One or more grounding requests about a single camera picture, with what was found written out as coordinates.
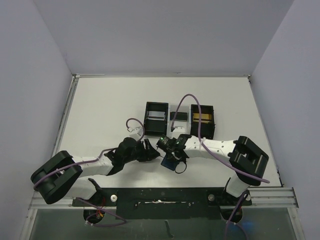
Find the blue leather card holder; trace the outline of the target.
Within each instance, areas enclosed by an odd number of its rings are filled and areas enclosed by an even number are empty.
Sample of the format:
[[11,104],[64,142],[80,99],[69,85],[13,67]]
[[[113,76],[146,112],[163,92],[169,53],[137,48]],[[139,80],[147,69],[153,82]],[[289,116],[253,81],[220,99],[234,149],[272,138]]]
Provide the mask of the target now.
[[162,162],[160,163],[161,166],[171,170],[171,171],[176,171],[177,166],[179,165],[179,161],[172,160],[168,158],[167,155],[165,155],[162,159]]

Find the black white card tray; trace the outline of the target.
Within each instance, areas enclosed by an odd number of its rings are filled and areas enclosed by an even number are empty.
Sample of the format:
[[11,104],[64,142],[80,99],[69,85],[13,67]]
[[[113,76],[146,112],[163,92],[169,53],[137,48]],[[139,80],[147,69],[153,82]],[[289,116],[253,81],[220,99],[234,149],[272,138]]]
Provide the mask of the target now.
[[[171,137],[172,128],[181,126],[186,128],[186,133],[197,136],[198,125],[200,127],[200,137],[212,140],[215,133],[214,107],[212,105],[201,105],[201,111],[197,104],[181,105],[167,102],[150,102],[146,103],[143,126],[147,136],[159,137],[167,135]],[[165,120],[147,119],[148,111],[165,112]],[[212,123],[193,122],[193,113],[212,114]]]

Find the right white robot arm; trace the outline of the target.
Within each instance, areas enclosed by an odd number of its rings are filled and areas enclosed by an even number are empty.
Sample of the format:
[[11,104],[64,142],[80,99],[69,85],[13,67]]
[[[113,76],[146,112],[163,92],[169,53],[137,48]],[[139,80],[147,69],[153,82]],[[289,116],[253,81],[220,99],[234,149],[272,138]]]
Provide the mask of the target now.
[[270,183],[264,178],[269,156],[246,136],[219,141],[190,134],[180,134],[177,138],[163,135],[156,146],[165,152],[166,160],[175,165],[203,158],[217,160],[233,170],[235,174],[228,180],[225,191],[235,198],[251,186]]

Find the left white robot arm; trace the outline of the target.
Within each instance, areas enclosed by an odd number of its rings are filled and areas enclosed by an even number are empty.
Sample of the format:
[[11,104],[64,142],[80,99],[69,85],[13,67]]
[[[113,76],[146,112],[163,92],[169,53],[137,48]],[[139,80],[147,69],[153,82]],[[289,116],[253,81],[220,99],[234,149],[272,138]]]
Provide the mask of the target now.
[[118,147],[104,149],[97,157],[72,156],[61,150],[38,168],[30,180],[48,205],[64,197],[88,200],[101,189],[93,176],[112,176],[122,171],[125,164],[153,161],[160,155],[148,139],[126,137]]

